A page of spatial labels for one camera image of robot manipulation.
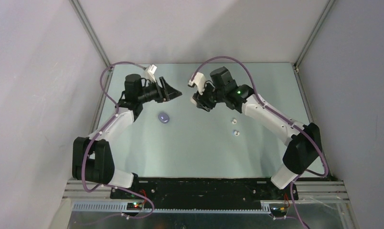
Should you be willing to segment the purple earbud charging case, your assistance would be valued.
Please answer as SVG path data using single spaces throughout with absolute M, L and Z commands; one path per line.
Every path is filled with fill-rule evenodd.
M 169 117 L 169 115 L 168 115 L 167 113 L 165 113 L 165 112 L 160 112 L 160 113 L 158 114 L 158 120 L 159 120 L 161 123 L 166 124 L 166 123 L 169 122 L 170 117 Z

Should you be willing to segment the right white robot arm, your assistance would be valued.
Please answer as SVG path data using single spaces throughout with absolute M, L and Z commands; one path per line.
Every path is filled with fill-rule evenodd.
M 209 112 L 217 104 L 224 103 L 229 109 L 259 121 L 287 147 L 282 165 L 267 186 L 272 199 L 282 198 L 289 183 L 303 174 L 317 158 L 323 158 L 320 129 L 316 124 L 305 125 L 284 115 L 255 93 L 253 87 L 238 85 L 227 68 L 212 71 L 210 80 L 197 72 L 188 86 L 197 88 L 191 98 L 197 108 Z

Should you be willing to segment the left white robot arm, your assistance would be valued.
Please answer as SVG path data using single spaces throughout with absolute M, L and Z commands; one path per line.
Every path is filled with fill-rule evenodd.
M 74 140 L 73 178 L 122 187 L 122 193 L 128 198 L 138 197 L 140 185 L 133 181 L 136 175 L 115 167 L 110 144 L 137 120 L 144 103 L 168 102 L 181 95 L 181 91 L 170 86 L 163 77 L 154 82 L 139 74 L 127 75 L 124 91 L 115 105 L 112 116 L 99 130 L 87 137 L 77 137 Z

